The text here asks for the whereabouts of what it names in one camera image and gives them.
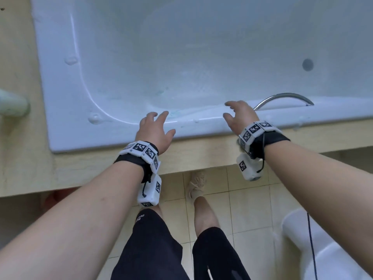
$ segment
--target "white toilet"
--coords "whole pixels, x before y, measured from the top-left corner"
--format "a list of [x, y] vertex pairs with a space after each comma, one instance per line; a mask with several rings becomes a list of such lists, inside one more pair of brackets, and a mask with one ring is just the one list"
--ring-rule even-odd
[[[310, 218], [318, 280], [372, 279], [312, 218]], [[307, 212], [299, 208], [282, 221], [282, 231], [301, 250], [300, 278], [314, 280]]]

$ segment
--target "white bathtub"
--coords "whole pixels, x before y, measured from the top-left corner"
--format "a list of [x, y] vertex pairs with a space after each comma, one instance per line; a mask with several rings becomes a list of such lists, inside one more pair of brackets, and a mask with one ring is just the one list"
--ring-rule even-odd
[[279, 127], [373, 116], [373, 0], [32, 0], [50, 149], [229, 132], [227, 100]]

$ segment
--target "beige sneaker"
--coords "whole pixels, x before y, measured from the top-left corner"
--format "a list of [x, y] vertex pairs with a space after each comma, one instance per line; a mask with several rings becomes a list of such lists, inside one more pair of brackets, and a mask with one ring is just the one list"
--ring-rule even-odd
[[206, 178], [204, 171], [193, 172], [189, 185], [185, 189], [186, 200], [190, 203], [194, 203], [197, 197], [203, 196], [205, 183]]

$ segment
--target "hand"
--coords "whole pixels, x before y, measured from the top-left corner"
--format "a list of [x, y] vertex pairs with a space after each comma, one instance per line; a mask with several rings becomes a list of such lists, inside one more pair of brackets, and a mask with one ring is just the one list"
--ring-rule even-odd
[[231, 107], [235, 112], [234, 118], [229, 113], [224, 113], [223, 118], [236, 135], [242, 133], [244, 128], [249, 124], [259, 121], [258, 115], [256, 115], [254, 109], [245, 101], [228, 101], [225, 105]]
[[142, 118], [140, 129], [136, 133], [136, 140], [148, 141], [154, 144], [158, 148], [159, 155], [161, 155], [169, 148], [176, 130], [172, 129], [165, 134], [163, 124], [167, 118], [168, 111], [161, 113], [154, 121], [154, 117], [157, 115], [156, 112], [150, 112], [145, 118]]

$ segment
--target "metal grab bar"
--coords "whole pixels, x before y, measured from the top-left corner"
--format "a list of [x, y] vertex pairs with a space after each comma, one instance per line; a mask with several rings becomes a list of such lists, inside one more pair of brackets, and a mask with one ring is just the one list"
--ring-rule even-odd
[[260, 102], [257, 106], [254, 107], [254, 110], [258, 110], [259, 108], [262, 108], [265, 104], [267, 104], [269, 101], [272, 101], [277, 98], [284, 98], [284, 97], [291, 97], [291, 98], [296, 98], [299, 100], [302, 100], [304, 103], [307, 104], [307, 106], [313, 106], [313, 102], [309, 100], [307, 97], [304, 97], [303, 95], [296, 94], [296, 93], [290, 93], [290, 92], [285, 92], [285, 93], [279, 93], [272, 95], [268, 97], [267, 99], [264, 99], [262, 102]]

